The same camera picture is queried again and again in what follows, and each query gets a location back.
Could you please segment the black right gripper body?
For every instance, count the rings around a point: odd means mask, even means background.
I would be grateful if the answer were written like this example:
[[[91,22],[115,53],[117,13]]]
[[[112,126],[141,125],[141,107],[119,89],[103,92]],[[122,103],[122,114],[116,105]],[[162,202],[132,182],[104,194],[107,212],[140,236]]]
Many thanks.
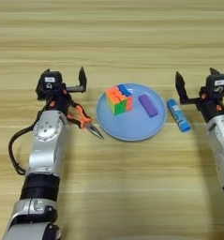
[[[206,123],[214,117],[224,114],[223,93],[210,93],[205,87],[202,87],[198,97],[189,98],[186,89],[179,91],[179,97],[182,104],[195,104]]]

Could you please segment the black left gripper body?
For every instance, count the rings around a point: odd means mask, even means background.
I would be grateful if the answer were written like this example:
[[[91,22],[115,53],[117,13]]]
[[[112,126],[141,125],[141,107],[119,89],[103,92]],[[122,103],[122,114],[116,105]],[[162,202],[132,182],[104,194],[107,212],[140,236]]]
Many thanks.
[[[74,100],[71,93],[83,93],[86,91],[86,83],[73,87],[67,87],[64,83],[39,83],[37,85],[37,99],[45,100],[47,111],[55,110],[68,113],[68,108],[74,106]]]

